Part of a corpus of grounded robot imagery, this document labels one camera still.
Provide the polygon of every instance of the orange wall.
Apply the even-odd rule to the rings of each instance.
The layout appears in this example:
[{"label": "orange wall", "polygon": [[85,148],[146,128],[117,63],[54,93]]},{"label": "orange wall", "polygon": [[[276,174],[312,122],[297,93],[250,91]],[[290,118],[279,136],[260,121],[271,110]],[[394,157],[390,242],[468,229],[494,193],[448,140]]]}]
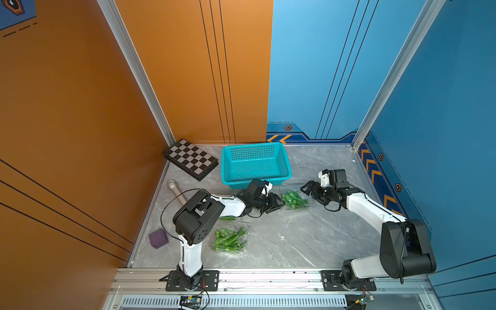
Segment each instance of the orange wall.
[{"label": "orange wall", "polygon": [[0,309],[99,309],[167,146],[97,2],[36,11],[0,31]]},{"label": "orange wall", "polygon": [[116,1],[176,139],[266,139],[270,0]]}]

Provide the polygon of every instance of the blue panel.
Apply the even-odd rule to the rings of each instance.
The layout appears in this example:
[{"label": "blue panel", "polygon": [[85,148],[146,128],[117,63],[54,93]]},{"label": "blue panel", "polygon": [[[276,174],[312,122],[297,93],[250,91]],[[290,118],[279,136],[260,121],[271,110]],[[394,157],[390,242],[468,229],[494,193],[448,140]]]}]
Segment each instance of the blue panel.
[{"label": "blue panel", "polygon": [[275,0],[268,121],[297,124],[310,139],[355,131],[424,3]]},{"label": "blue panel", "polygon": [[[424,223],[426,223],[424,217],[421,215],[419,209],[416,207],[410,195],[408,194],[408,189],[405,188],[402,181],[400,181],[393,166],[391,165],[391,162],[389,161],[388,157],[385,156],[385,153],[381,145],[376,140],[372,131],[370,131],[370,134],[366,137],[366,143],[363,143],[360,149],[364,148],[364,146],[371,152],[370,154],[365,154],[364,156],[363,162],[365,168],[367,169],[367,157],[369,155],[370,157],[372,157],[374,161],[374,163],[369,163],[369,170],[370,170],[369,176],[372,177],[371,170],[374,169],[373,167],[377,167],[375,169],[382,172],[382,176],[380,177],[376,176],[376,178],[383,179],[383,181],[373,183],[374,188],[377,191],[377,194],[379,195],[379,197],[381,197],[382,203],[384,204],[383,196],[389,195],[390,197],[393,197],[396,200],[396,203],[398,205],[398,208],[392,207],[391,208],[392,210],[396,210],[398,212],[403,213],[403,215],[405,215],[409,219],[419,219]],[[378,159],[380,154],[382,154],[382,160]],[[397,184],[401,186],[399,192],[396,189],[394,189]],[[426,224],[430,231],[431,228],[429,224],[428,223]]]},{"label": "blue panel", "polygon": [[496,274],[434,287],[438,297],[490,289],[496,289]]},{"label": "blue panel", "polygon": [[459,281],[496,272],[496,257],[486,258],[457,268],[440,271],[429,275],[432,285]]},{"label": "blue panel", "polygon": [[495,14],[492,0],[446,1],[372,127],[432,227],[438,270],[496,253]]},{"label": "blue panel", "polygon": [[446,310],[484,310],[494,309],[496,291],[481,292],[441,298]]},{"label": "blue panel", "polygon": [[357,3],[274,1],[269,122],[296,123],[315,138]]},{"label": "blue panel", "polygon": [[24,13],[20,15],[15,15],[5,6],[3,6],[3,1],[0,2],[0,30],[8,28],[12,25],[18,24],[30,18],[36,16],[36,9],[34,7],[34,0],[22,0],[22,7],[24,8]]},{"label": "blue panel", "polygon": [[425,0],[379,1],[339,109],[331,113],[329,122],[334,114],[336,117],[329,137],[360,126],[424,3]]}]

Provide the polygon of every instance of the chessboard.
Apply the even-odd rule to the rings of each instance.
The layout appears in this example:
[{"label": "chessboard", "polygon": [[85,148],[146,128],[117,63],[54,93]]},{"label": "chessboard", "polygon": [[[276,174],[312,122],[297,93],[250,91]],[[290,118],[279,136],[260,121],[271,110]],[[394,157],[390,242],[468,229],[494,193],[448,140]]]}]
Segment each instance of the chessboard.
[{"label": "chessboard", "polygon": [[198,181],[219,164],[217,158],[184,139],[179,140],[163,154],[165,158]]}]

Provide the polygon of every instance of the teal plastic basket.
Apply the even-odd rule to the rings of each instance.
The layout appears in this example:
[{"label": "teal plastic basket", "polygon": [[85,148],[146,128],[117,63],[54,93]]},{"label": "teal plastic basket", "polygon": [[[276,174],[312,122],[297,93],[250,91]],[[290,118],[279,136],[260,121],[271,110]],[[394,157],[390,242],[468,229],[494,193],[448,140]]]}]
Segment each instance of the teal plastic basket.
[{"label": "teal plastic basket", "polygon": [[226,146],[221,156],[222,183],[247,188],[253,179],[280,185],[291,177],[291,166],[280,142]]}]

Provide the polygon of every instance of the cable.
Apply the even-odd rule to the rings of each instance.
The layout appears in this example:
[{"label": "cable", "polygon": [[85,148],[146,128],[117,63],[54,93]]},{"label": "cable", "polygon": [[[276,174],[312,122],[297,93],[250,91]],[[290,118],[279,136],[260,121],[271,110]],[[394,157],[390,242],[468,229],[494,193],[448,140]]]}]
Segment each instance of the cable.
[{"label": "cable", "polygon": [[169,205],[170,205],[170,204],[171,204],[174,200],[176,200],[176,199],[177,199],[179,196],[181,196],[182,194],[184,194],[184,193],[186,193],[186,192],[189,192],[189,191],[192,191],[192,190],[202,190],[202,191],[204,191],[205,193],[207,193],[207,194],[211,195],[211,193],[209,193],[207,190],[202,189],[202,188],[192,188],[192,189],[185,190],[185,191],[183,191],[182,193],[180,193],[179,195],[177,195],[176,197],[174,197],[174,199],[172,199],[171,201],[169,201],[169,203],[167,203],[167,204],[165,205],[164,209],[162,210],[162,213],[160,214],[160,225],[161,225],[161,226],[162,226],[162,228],[165,230],[165,232],[167,233],[167,235],[171,236],[172,238],[174,238],[174,239],[176,239],[176,240],[181,241],[181,243],[183,243],[183,244],[184,244],[184,242],[183,242],[181,239],[179,239],[179,238],[177,238],[177,237],[174,237],[173,235],[169,234],[169,232],[167,231],[167,229],[165,229],[165,227],[164,227],[164,222],[162,222],[162,216],[164,216],[164,211],[165,211],[165,209],[167,209],[167,207],[168,207],[168,206],[169,206]]},{"label": "cable", "polygon": [[262,214],[263,214],[263,212],[262,212],[262,211],[260,211],[260,215],[259,215],[259,216],[251,216],[251,215],[249,215],[249,214],[247,214],[247,216],[252,217],[252,218],[254,218],[254,219],[257,219],[257,218],[259,218],[260,216],[262,216]]},{"label": "cable", "polygon": [[341,205],[339,205],[339,208],[337,208],[337,210],[327,209],[325,206],[324,206],[324,209],[326,209],[327,211],[331,211],[331,212],[337,212],[337,211],[341,210]]},{"label": "cable", "polygon": [[[401,256],[400,256],[400,268],[401,266],[403,266],[403,253],[405,251],[405,247],[406,247],[406,225],[403,224],[402,227],[401,227],[401,231],[403,233],[403,246],[401,247]],[[403,280],[403,275],[400,277],[400,283],[403,284],[404,283],[404,280]]]},{"label": "cable", "polygon": [[[202,281],[203,281],[203,288],[205,288],[205,280],[202,280]],[[208,301],[207,301],[207,304],[206,304],[203,308],[201,308],[200,310],[205,309],[205,308],[206,308],[206,307],[210,304],[210,295],[208,294],[208,291],[207,291],[207,290],[205,290],[205,289],[203,289],[203,291],[204,291],[205,293],[207,293],[207,296],[208,296]]]}]

